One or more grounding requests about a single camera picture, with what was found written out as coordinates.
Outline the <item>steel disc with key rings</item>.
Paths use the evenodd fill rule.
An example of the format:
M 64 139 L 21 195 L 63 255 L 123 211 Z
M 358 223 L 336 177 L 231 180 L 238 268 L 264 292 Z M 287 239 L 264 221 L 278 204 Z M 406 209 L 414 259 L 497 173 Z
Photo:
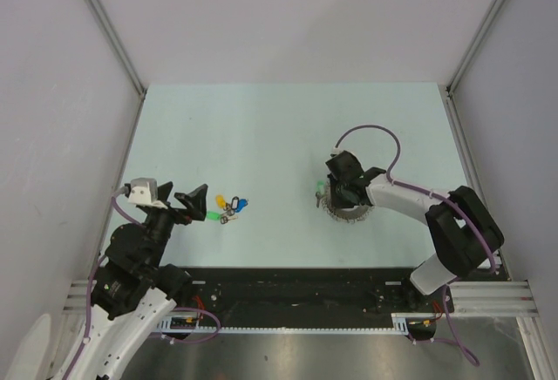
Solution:
M 352 208 L 334 208 L 331 204 L 326 204 L 324 209 L 335 221 L 344 223 L 356 223 L 364 221 L 373 210 L 371 206 L 355 206 Z

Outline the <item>blue tag key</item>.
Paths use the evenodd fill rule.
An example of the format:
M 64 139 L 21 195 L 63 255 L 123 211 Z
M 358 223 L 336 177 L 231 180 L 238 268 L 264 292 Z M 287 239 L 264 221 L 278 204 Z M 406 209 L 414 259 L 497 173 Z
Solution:
M 236 211 L 237 213 L 240 213 L 241 210 L 242 210 L 243 208 L 245 208 L 247 205 L 248 205 L 248 200 L 247 200 L 247 199 L 239 199 L 235 211 Z

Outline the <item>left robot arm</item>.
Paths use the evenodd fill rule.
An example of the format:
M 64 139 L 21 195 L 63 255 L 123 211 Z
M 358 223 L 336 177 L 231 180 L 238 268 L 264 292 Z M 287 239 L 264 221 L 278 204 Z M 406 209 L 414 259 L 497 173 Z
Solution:
M 130 181 L 112 194 L 144 213 L 117 227 L 94 265 L 85 291 L 85 322 L 55 373 L 56 379 L 119 379 L 143 342 L 172 310 L 193 299 L 192 276 L 161 259 L 173 229 L 204 221 L 208 186 L 176 193 L 173 183 L 153 178 Z

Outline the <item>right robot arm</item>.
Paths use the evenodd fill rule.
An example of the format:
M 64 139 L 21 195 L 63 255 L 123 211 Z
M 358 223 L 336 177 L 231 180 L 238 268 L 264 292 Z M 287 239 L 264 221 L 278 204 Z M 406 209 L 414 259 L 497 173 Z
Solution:
M 348 151 L 325 162 L 329 173 L 328 209 L 336 216 L 362 208 L 381 207 L 428 227 L 434 254 L 417 266 L 402 289 L 404 305 L 422 311 L 434 292 L 469 276 L 484 261 L 495 270 L 494 253 L 505 241 L 500 227 L 472 188 L 436 192 L 394 179 L 386 170 L 363 169 Z

